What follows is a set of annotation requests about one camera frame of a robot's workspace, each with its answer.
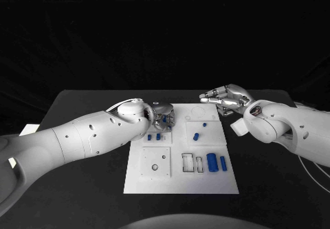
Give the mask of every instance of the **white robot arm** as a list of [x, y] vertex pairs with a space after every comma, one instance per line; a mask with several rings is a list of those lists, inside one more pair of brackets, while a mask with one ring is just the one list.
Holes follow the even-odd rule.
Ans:
[[[0, 216], [46, 172], [138, 140], [151, 125], [160, 130], [171, 130], [173, 105], [131, 99], [48, 130], [0, 138]], [[12, 157], [19, 177], [9, 163]]]
[[264, 143], [281, 144], [291, 153], [330, 167], [330, 114], [252, 98], [236, 85], [219, 87], [199, 96], [213, 103], [222, 116], [242, 118], [231, 125], [238, 136], [248, 132]]

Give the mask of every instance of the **white board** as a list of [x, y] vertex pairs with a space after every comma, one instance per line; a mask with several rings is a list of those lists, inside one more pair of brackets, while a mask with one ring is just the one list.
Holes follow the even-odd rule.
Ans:
[[[213, 104], [173, 104], [173, 107], [176, 126], [171, 128], [170, 134], [158, 132], [161, 136], [166, 136], [166, 140], [164, 138], [154, 140], [157, 133], [151, 127], [144, 138], [131, 142], [124, 193], [238, 194], [216, 106]], [[200, 134], [197, 141], [193, 140], [195, 133]], [[147, 140], [148, 134], [153, 135], [153, 142]], [[207, 153], [216, 154], [218, 172], [209, 172]], [[182, 154], [193, 155], [193, 172], [183, 171]], [[226, 171], [222, 171], [220, 156], [225, 156]], [[203, 166], [202, 173], [197, 172], [197, 163], [199, 166], [200, 164]], [[158, 170], [151, 169], [153, 165], [157, 165]]]

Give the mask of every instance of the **rectangular slot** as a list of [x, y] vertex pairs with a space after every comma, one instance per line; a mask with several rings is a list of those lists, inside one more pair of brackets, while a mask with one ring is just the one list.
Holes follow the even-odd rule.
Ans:
[[182, 154], [182, 164], [184, 173], [195, 172], [193, 154]]
[[202, 157], [196, 157], [197, 173], [203, 173]]

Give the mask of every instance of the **blue cylinder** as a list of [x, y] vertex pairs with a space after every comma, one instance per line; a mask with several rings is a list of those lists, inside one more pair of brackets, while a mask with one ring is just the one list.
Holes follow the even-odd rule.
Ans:
[[209, 171], [218, 172], [219, 168], [218, 168], [218, 162], [216, 162], [216, 155], [213, 153], [206, 154], [206, 158], [207, 158]]
[[197, 140], [199, 137], [199, 133], [195, 133], [195, 141]]
[[225, 157], [223, 156], [220, 156], [220, 161], [222, 161], [222, 171], [226, 171]]

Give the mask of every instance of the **robotic hand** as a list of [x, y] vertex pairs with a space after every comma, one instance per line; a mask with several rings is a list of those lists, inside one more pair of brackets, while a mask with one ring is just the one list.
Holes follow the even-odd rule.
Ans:
[[[48, 130], [0, 138], [0, 216], [46, 172], [138, 140], [151, 125], [171, 130], [173, 105], [130, 99]], [[9, 163], [12, 157], [19, 174]]]
[[264, 143], [281, 144], [291, 153], [330, 167], [329, 113], [256, 101], [233, 84], [218, 87], [199, 98], [202, 103], [216, 104], [222, 116], [233, 112], [242, 115], [231, 125], [238, 136], [249, 132]]

